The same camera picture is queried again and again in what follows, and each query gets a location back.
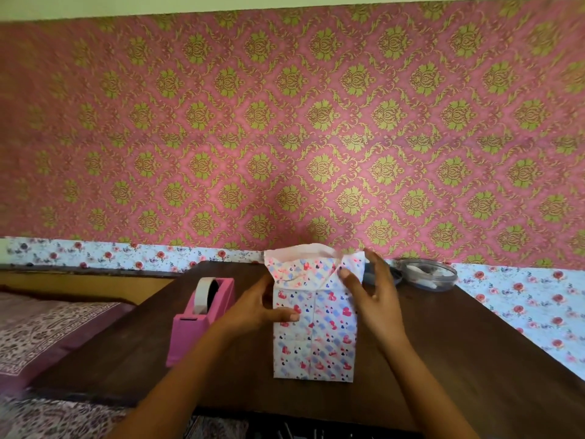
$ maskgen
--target dark blue bowl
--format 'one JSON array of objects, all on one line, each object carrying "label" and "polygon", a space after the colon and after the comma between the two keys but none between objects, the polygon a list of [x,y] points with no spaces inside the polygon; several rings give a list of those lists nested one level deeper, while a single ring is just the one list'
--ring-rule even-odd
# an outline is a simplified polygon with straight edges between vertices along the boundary
[{"label": "dark blue bowl", "polygon": [[[398,285],[400,282],[402,282],[402,272],[390,265],[388,265],[388,268],[390,268],[390,273],[392,274],[392,278],[394,279],[394,285]],[[368,285],[376,284],[374,265],[372,265],[371,263],[366,264],[363,283],[367,283]]]}]

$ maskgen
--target round container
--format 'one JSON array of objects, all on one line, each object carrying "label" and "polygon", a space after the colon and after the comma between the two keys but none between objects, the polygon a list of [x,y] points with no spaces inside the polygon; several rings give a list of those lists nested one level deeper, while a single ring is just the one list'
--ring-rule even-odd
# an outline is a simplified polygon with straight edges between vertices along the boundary
[{"label": "round container", "polygon": [[[390,273],[394,279],[394,285],[398,285],[400,282],[402,282],[402,273],[400,270],[393,268],[390,265],[388,265],[388,268],[390,268]],[[376,275],[374,273],[374,265],[372,263],[366,264],[363,283],[367,283],[368,285],[372,286],[376,285]]]},{"label": "round container", "polygon": [[400,269],[404,280],[421,290],[447,291],[457,282],[457,271],[454,268],[434,260],[403,260]]}]

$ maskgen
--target tape dispenser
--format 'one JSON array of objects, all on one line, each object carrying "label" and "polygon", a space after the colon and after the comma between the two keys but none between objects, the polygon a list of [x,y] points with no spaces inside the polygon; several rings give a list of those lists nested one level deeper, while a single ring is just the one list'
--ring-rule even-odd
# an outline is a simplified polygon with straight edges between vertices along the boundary
[{"label": "tape dispenser", "polygon": [[236,302],[233,279],[203,277],[189,298],[185,311],[172,319],[167,366],[173,366]]}]

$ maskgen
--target heart-patterned paper bag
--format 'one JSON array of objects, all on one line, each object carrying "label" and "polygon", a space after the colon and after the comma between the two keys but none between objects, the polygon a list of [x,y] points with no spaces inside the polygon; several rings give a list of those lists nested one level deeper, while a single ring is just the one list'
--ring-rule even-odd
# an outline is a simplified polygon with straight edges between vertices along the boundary
[{"label": "heart-patterned paper bag", "polygon": [[274,377],[353,382],[357,319],[337,272],[347,268],[362,281],[365,262],[363,252],[344,255],[320,243],[264,252],[273,307],[301,316],[274,324]]}]

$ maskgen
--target fingernail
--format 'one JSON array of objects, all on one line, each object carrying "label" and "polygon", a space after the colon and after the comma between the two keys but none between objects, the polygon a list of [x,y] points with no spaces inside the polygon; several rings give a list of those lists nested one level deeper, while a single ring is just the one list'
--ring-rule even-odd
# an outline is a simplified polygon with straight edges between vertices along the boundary
[{"label": "fingernail", "polygon": [[339,270],[338,274],[339,274],[339,276],[340,276],[342,279],[346,279],[346,278],[347,278],[347,276],[349,276],[350,272],[349,272],[349,270],[348,270],[347,268],[341,268],[341,269]]}]

